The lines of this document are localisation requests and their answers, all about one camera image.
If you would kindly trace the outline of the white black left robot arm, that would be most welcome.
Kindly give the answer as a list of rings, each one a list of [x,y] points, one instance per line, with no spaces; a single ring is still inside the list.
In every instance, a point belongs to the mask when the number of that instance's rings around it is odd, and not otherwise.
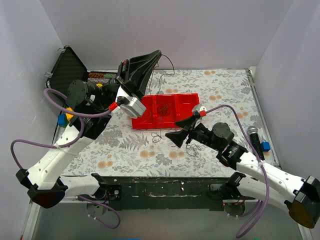
[[[66,197],[88,195],[101,200],[107,196],[108,185],[99,174],[64,176],[63,171],[105,130],[112,112],[122,110],[132,119],[143,116],[142,98],[161,56],[156,50],[124,60],[114,80],[102,86],[82,80],[69,85],[61,97],[66,103],[62,111],[72,116],[70,123],[34,166],[16,173],[32,202],[48,209]]]

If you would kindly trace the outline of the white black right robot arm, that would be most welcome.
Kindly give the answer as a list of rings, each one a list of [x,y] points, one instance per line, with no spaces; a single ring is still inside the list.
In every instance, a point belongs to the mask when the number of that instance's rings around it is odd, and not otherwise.
[[[268,203],[288,212],[298,224],[313,229],[320,218],[320,181],[309,176],[302,178],[285,172],[236,143],[227,123],[218,122],[212,129],[198,123],[195,116],[178,121],[180,131],[168,132],[166,137],[177,147],[195,140],[215,151],[224,166],[235,170],[233,181],[226,186],[227,195],[241,195]]]

